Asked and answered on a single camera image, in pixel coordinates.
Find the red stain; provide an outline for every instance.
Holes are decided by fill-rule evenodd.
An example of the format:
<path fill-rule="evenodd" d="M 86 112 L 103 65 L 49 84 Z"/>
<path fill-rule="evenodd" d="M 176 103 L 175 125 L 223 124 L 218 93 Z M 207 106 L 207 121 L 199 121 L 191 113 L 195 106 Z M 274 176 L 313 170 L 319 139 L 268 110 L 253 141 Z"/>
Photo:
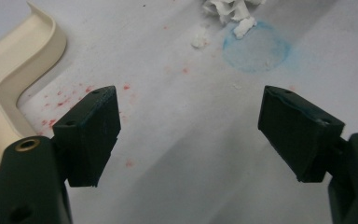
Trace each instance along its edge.
<path fill-rule="evenodd" d="M 55 123 L 56 121 L 57 121 L 56 119 L 51 119 L 51 120 L 48 122 L 48 127 L 49 127 L 50 129 L 52 129 L 52 128 L 53 128 L 53 125 L 54 125 L 54 123 Z"/>
<path fill-rule="evenodd" d="M 133 161 L 132 161 L 131 159 L 127 159 L 127 161 L 126 161 L 126 167 L 127 167 L 127 168 L 130 168 L 130 167 L 132 167 L 133 165 L 134 165 Z"/>
<path fill-rule="evenodd" d="M 130 84 L 125 84 L 123 89 L 124 89 L 124 91 L 129 90 L 130 89 Z"/>
<path fill-rule="evenodd" d="M 71 98 L 66 98 L 64 101 L 57 103 L 57 106 L 62 106 L 66 103 L 68 103 L 71 100 Z"/>
<path fill-rule="evenodd" d="M 93 88 L 93 86 L 88 86 L 88 87 L 86 88 L 86 92 L 91 92 L 91 91 L 92 91 L 92 88 Z"/>
<path fill-rule="evenodd" d="M 290 90 L 290 91 L 296 91 L 296 86 L 290 85 L 290 86 L 289 86 L 289 90 Z"/>

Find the screw hole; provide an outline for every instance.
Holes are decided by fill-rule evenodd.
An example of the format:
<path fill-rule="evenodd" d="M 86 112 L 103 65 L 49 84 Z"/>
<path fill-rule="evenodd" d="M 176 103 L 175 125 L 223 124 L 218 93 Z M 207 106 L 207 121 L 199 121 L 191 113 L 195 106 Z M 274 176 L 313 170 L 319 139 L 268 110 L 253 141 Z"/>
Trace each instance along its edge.
<path fill-rule="evenodd" d="M 23 152 L 36 148 L 39 145 L 39 139 L 27 139 L 18 143 L 15 147 L 16 151 Z"/>
<path fill-rule="evenodd" d="M 72 126 L 72 125 L 75 125 L 75 121 L 74 120 L 69 120 L 65 124 L 68 125 L 68 126 Z"/>
<path fill-rule="evenodd" d="M 28 217 L 32 215 L 33 211 L 29 205 L 16 207 L 10 213 L 10 222 L 11 223 L 21 223 Z"/>

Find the red speck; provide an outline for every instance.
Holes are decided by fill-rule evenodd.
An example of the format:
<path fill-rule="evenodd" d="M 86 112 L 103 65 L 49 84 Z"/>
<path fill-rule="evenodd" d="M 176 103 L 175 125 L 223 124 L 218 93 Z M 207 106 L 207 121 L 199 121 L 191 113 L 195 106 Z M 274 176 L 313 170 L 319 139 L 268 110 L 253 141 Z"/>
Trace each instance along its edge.
<path fill-rule="evenodd" d="M 132 167 L 134 164 L 133 164 L 133 161 L 131 159 L 127 159 L 126 161 L 126 167 L 130 168 Z"/>
<path fill-rule="evenodd" d="M 57 121 L 57 120 L 56 120 L 56 119 L 51 119 L 51 120 L 48 122 L 48 127 L 49 127 L 50 129 L 53 128 L 53 125 L 54 125 L 55 121 Z"/>
<path fill-rule="evenodd" d="M 128 121 L 127 116 L 122 115 L 122 116 L 121 116 L 121 120 L 122 120 L 124 123 L 127 123 L 127 121 Z"/>
<path fill-rule="evenodd" d="M 290 90 L 290 91 L 296 91 L 296 87 L 295 87 L 294 85 L 290 85 L 290 86 L 289 86 L 289 90 Z"/>
<path fill-rule="evenodd" d="M 61 105 L 64 105 L 65 103 L 68 103 L 69 100 L 71 100 L 71 98 L 66 98 L 63 102 L 59 102 L 57 103 L 57 106 L 61 106 Z"/>
<path fill-rule="evenodd" d="M 92 91 L 92 88 L 93 88 L 93 86 L 88 86 L 88 87 L 86 88 L 86 92 L 91 92 L 91 91 Z"/>

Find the blue circle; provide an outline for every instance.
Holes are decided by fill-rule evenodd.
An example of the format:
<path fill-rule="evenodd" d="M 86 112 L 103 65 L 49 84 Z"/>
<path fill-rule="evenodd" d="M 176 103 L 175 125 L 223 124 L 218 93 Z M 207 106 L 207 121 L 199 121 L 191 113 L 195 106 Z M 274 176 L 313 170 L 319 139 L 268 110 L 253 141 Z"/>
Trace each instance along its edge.
<path fill-rule="evenodd" d="M 287 58 L 289 44 L 268 24 L 260 21 L 243 39 L 231 30 L 223 43 L 223 58 L 245 73 L 267 72 Z"/>

